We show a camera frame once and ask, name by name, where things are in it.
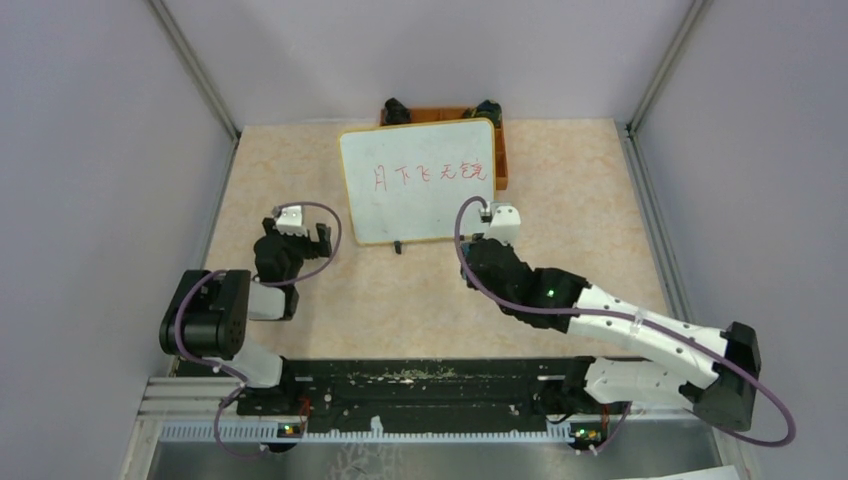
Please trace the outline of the white whiteboard with yellow frame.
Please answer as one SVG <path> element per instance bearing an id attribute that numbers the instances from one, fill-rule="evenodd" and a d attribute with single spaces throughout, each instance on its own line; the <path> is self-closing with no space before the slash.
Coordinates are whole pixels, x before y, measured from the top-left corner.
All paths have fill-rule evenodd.
<path id="1" fill-rule="evenodd" d="M 348 131 L 338 145 L 360 245 L 448 239 L 468 198 L 495 197 L 495 128 L 488 119 Z"/>

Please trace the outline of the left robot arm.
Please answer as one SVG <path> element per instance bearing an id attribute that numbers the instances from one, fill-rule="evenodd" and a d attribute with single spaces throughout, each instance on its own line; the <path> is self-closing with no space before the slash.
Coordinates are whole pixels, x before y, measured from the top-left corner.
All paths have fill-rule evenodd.
<path id="1" fill-rule="evenodd" d="M 160 325 L 163 352 L 218 368 L 247 388 L 260 388 L 260 399 L 277 414 L 292 411 L 300 388 L 283 377 L 284 360 L 247 338 L 254 321 L 290 321 L 300 295 L 294 281 L 304 264 L 330 259 L 332 228 L 301 220 L 266 217 L 264 235 L 253 245 L 254 273 L 226 270 L 184 272 Z"/>

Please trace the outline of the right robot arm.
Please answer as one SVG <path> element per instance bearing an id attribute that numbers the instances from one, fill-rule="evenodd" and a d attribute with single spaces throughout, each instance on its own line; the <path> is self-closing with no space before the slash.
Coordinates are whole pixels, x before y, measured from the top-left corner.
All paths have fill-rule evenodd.
<path id="1" fill-rule="evenodd" d="M 597 403 L 665 403 L 718 428 L 750 430 L 761 370 L 751 326 L 734 322 L 721 330 L 639 308 L 579 275 L 531 267 L 495 239 L 460 244 L 459 259 L 468 286 L 504 314 L 639 355 L 630 363 L 595 360 L 586 373 L 568 379 L 563 398 L 572 410 L 588 412 Z"/>

